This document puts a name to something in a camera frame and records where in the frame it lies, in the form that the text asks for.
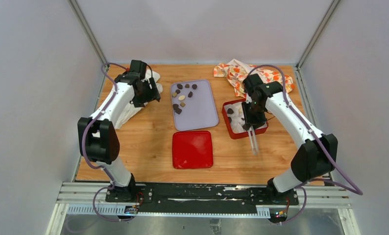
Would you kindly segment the metal tweezers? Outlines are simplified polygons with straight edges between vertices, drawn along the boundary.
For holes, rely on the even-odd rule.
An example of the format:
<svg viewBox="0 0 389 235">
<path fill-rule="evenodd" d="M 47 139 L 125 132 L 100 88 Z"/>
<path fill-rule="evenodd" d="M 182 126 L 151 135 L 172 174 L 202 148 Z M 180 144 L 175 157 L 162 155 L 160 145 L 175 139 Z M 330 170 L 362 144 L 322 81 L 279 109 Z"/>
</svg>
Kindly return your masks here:
<svg viewBox="0 0 389 235">
<path fill-rule="evenodd" d="M 250 128 L 248 130 L 248 136 L 249 136 L 249 141 L 250 141 L 252 153 L 254 155 L 257 155 L 259 153 L 259 148 L 258 148 L 255 130 L 254 130 L 253 126 L 250 126 Z"/>
</svg>

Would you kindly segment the red box lid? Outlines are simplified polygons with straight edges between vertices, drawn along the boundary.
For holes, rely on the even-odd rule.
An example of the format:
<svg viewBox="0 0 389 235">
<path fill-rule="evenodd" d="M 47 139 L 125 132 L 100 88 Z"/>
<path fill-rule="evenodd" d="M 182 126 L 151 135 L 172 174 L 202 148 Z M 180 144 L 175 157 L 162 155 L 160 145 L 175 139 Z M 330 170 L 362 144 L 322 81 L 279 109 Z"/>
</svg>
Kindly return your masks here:
<svg viewBox="0 0 389 235">
<path fill-rule="evenodd" d="M 208 131 L 176 132 L 172 137 L 172 165 L 175 169 L 211 168 L 212 136 Z"/>
</svg>

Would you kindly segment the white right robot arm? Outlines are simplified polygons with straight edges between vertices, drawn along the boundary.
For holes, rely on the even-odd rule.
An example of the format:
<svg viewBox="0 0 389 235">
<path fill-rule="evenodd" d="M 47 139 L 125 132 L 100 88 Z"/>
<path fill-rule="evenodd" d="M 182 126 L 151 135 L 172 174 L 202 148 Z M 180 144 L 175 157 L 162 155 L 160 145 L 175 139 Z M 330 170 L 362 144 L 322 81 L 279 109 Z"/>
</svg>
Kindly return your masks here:
<svg viewBox="0 0 389 235">
<path fill-rule="evenodd" d="M 243 81 L 247 99 L 242 109 L 247 131 L 256 130 L 267 123 L 265 112 L 272 113 L 284 126 L 297 147 L 290 168 L 267 182 L 267 199 L 280 204 L 298 185 L 335 169 L 338 140 L 315 128 L 297 110 L 283 86 L 275 81 L 264 83 L 252 74 Z"/>
</svg>

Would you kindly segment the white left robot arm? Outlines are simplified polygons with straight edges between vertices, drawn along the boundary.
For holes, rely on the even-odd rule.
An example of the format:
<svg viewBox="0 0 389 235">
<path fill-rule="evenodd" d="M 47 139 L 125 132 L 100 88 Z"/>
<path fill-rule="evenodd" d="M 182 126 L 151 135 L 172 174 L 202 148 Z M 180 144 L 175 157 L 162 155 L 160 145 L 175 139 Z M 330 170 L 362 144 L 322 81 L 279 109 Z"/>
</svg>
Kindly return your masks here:
<svg viewBox="0 0 389 235">
<path fill-rule="evenodd" d="M 144 108 L 149 102 L 160 101 L 160 92 L 151 66 L 132 60 L 129 68 L 116 78 L 110 77 L 102 65 L 102 72 L 112 89 L 100 107 L 77 123 L 80 154 L 92 169 L 105 172 L 110 180 L 107 192 L 125 202 L 137 196 L 135 178 L 119 158 L 120 141 L 115 126 L 122 125 L 126 112 Z"/>
</svg>

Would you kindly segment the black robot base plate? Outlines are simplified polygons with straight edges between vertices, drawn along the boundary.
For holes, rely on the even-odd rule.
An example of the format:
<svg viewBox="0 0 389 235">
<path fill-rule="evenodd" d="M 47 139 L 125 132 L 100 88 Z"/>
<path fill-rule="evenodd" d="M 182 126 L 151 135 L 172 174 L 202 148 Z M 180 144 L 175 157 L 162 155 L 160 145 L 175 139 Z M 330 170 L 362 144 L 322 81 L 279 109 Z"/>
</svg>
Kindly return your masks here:
<svg viewBox="0 0 389 235">
<path fill-rule="evenodd" d="M 297 206 L 296 192 L 275 193 L 265 185 L 218 185 L 186 183 L 136 184 L 126 192 L 119 187 L 106 193 L 106 202 L 141 202 L 140 212 L 247 214 L 257 206 Z"/>
</svg>

